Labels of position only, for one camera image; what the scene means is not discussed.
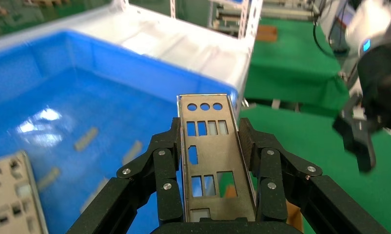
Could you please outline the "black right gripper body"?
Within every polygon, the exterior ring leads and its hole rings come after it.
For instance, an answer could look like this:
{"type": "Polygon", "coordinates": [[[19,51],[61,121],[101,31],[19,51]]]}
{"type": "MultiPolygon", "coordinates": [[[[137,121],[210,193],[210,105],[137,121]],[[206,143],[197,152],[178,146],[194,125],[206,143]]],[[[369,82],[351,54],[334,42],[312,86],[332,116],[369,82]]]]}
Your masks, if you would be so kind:
{"type": "Polygon", "coordinates": [[[368,50],[360,58],[357,71],[367,119],[391,129],[391,43],[368,50]]]}

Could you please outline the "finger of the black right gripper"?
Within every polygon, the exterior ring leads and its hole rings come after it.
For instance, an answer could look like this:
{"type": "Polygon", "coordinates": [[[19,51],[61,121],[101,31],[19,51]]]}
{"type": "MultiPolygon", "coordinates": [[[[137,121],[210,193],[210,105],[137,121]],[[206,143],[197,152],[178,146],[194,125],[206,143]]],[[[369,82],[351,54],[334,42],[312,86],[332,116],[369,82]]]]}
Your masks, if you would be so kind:
{"type": "Polygon", "coordinates": [[[353,109],[362,101],[352,96],[345,103],[332,127],[342,136],[344,149],[356,156],[359,172],[369,173],[376,166],[376,156],[371,141],[373,122],[368,118],[356,118],[353,109]]]}

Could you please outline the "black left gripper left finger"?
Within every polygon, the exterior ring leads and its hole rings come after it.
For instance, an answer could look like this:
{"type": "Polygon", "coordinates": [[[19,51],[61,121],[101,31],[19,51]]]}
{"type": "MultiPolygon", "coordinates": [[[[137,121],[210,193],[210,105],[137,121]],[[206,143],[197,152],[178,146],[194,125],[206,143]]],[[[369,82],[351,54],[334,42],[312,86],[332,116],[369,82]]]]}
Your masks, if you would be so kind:
{"type": "Polygon", "coordinates": [[[139,208],[156,193],[159,226],[183,222],[176,172],[181,155],[180,118],[170,130],[153,135],[145,153],[118,169],[68,230],[69,234],[125,234],[139,208]]]}

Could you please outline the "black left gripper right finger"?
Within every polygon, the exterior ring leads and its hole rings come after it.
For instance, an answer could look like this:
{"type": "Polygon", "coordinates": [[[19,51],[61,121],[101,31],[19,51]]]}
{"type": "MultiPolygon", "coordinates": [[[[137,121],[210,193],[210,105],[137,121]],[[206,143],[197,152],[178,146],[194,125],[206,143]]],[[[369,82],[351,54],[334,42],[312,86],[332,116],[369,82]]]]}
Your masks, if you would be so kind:
{"type": "Polygon", "coordinates": [[[385,234],[387,230],[317,165],[283,148],[273,134],[241,118],[244,161],[257,180],[256,221],[285,225],[291,203],[317,234],[385,234]]]}

